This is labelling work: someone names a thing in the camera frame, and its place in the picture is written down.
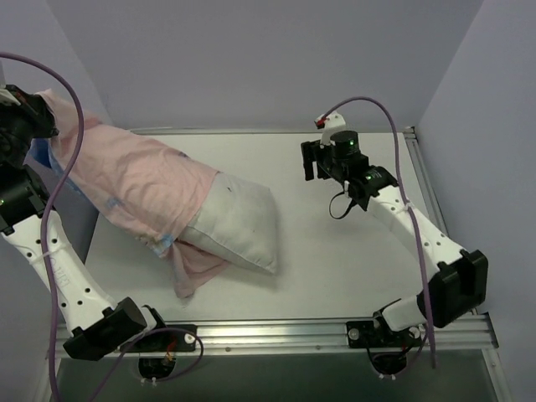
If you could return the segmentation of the white pillow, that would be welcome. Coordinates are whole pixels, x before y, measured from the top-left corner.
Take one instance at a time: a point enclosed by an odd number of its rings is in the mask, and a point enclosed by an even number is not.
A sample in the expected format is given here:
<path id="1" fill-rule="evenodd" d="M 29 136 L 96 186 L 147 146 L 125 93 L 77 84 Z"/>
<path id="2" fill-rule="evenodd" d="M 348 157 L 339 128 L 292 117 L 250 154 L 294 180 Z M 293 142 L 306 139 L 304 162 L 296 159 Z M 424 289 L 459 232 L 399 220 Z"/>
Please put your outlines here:
<path id="1" fill-rule="evenodd" d="M 180 240 L 239 268 L 274 275 L 279 251 L 272 192 L 258 183 L 217 173 Z"/>

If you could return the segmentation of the pink pillowcase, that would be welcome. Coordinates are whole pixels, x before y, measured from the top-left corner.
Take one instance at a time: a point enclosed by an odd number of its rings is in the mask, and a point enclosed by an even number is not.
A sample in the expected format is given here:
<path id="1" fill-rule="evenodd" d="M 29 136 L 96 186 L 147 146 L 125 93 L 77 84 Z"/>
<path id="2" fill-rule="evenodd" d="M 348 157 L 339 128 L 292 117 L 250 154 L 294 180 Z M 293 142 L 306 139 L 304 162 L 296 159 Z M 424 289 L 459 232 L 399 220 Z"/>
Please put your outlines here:
<path id="1" fill-rule="evenodd" d="M 64 172 L 82 127 L 67 185 L 172 267 L 177 297 L 192 296 L 225 268 L 221 258 L 180 239 L 208 197 L 216 169 L 155 139 L 106 125 L 88 111 L 80 120 L 74 104 L 52 90 L 39 95 L 59 131 L 48 142 L 52 169 Z"/>

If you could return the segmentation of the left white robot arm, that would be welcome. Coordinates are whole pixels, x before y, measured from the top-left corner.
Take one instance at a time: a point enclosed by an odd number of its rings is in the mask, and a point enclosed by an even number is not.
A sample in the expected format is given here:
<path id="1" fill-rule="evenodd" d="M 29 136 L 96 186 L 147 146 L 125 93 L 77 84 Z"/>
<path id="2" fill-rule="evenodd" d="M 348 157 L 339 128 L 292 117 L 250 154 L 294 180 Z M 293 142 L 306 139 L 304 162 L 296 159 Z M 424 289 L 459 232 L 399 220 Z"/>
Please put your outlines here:
<path id="1" fill-rule="evenodd" d="M 15 85 L 1 88 L 1 236 L 35 269 L 57 296 L 70 337 L 65 352 L 98 361 L 138 337 L 150 351 L 168 344 L 169 331 L 157 311 L 127 297 L 116 302 L 91 277 L 70 244 L 56 211 L 44 215 L 49 193 L 24 159 L 35 138 L 58 133 L 37 95 Z"/>

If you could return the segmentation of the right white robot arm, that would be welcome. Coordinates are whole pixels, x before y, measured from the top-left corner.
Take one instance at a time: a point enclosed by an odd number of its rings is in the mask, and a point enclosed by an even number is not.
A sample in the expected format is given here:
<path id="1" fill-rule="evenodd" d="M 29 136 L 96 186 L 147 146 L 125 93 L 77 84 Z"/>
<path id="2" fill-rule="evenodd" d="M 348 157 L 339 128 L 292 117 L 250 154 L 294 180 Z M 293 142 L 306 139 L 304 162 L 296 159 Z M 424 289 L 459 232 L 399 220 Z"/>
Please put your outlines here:
<path id="1" fill-rule="evenodd" d="M 307 181 L 339 183 L 342 195 L 351 200 L 349 207 L 359 206 L 384 224 L 425 273 L 419 294 L 381 309 L 371 327 L 377 343 L 389 346 L 403 330 L 420 324 L 443 328 L 485 301 L 487 257 L 463 249 L 404 200 L 399 181 L 361 153 L 357 132 L 336 132 L 328 144 L 303 142 L 301 155 Z"/>

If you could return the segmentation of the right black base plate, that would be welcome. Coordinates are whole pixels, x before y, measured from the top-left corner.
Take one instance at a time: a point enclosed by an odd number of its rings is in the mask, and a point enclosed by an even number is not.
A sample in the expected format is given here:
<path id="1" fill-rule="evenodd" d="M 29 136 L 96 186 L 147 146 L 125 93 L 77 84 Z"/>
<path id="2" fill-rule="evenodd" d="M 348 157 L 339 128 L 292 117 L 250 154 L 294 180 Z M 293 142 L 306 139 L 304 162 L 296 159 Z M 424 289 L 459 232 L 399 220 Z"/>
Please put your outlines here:
<path id="1" fill-rule="evenodd" d="M 377 320 L 358 320 L 345 323 L 348 346 L 355 349 L 365 348 L 416 348 L 422 344 L 417 331 L 405 329 L 391 331 Z"/>

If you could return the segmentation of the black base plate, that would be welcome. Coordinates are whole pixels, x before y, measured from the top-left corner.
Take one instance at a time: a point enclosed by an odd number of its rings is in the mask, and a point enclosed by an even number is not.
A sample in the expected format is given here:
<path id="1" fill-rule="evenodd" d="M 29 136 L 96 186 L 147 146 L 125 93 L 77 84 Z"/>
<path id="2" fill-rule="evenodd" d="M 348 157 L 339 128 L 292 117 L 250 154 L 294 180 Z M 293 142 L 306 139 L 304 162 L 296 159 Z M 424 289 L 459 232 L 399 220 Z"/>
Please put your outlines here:
<path id="1" fill-rule="evenodd" d="M 391 331 L 377 320 L 358 320 L 345 323 L 348 346 L 355 349 L 365 348 L 416 348 L 422 344 L 417 331 L 405 329 Z"/>
<path id="2" fill-rule="evenodd" d="M 137 341 L 129 353 L 164 353 L 164 352 L 194 352 L 197 341 L 192 334 L 196 334 L 198 327 L 194 324 L 173 324 L 174 331 L 164 331 L 147 334 Z"/>

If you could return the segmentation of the front aluminium rail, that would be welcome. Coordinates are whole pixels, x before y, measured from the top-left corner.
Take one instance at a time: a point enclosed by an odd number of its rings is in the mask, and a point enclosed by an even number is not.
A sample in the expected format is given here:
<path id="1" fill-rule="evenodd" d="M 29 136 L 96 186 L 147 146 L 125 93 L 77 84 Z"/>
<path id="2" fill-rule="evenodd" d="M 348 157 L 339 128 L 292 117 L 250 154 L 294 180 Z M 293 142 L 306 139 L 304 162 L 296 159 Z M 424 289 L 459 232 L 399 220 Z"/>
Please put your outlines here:
<path id="1" fill-rule="evenodd" d="M 329 318 L 295 320 L 257 321 L 196 321 L 168 322 L 173 324 L 194 324 L 198 327 L 196 336 L 204 344 L 206 356 L 223 355 L 291 355 L 308 353 L 358 353 L 365 349 L 348 346 L 345 323 L 368 320 L 366 318 Z M 422 337 L 422 326 L 412 327 Z M 194 352 L 170 352 L 173 356 L 196 356 L 200 347 L 198 341 Z M 373 348 L 372 352 L 398 351 L 398 348 Z M 162 358 L 165 353 L 129 353 L 125 346 L 118 347 L 106 355 L 114 358 L 124 353 L 133 358 Z"/>

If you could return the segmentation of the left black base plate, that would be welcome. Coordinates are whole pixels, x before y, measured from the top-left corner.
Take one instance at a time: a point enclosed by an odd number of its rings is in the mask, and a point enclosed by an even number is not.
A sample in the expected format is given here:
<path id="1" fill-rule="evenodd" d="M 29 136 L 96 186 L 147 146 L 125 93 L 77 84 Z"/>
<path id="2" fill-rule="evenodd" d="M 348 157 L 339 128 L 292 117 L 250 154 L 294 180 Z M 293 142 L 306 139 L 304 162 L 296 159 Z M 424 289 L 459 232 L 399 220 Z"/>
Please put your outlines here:
<path id="1" fill-rule="evenodd" d="M 197 341 L 192 334 L 196 334 L 198 327 L 194 324 L 173 324 L 174 331 L 164 331 L 147 334 L 137 341 L 129 353 L 164 353 L 164 352 L 194 352 Z"/>

